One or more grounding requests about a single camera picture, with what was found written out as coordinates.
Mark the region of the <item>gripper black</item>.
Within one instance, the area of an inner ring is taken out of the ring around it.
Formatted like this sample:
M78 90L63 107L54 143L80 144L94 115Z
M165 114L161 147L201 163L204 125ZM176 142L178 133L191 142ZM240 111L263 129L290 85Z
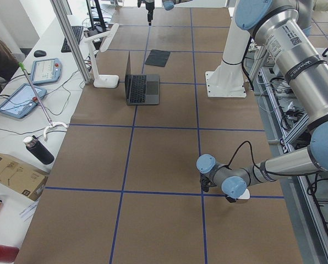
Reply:
M152 25L153 10L155 9L155 1L154 0L138 0L138 8L140 8L142 3L145 4L145 8L147 10L148 25Z

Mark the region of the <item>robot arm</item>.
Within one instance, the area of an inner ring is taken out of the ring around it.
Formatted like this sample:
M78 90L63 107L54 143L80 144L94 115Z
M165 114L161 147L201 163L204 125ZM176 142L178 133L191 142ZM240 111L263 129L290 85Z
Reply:
M169 11L174 8L175 5L190 2L190 0L162 0L162 5L165 10ZM145 4L145 9L147 10L147 22L148 25L152 25L155 1L154 0L138 0L137 7L140 8L142 4Z
M264 46L308 117L310 143L247 168L232 169L209 154L196 162L203 192L218 187L227 200L248 199L252 185L328 172L328 62L299 26L294 1L240 1L237 26Z

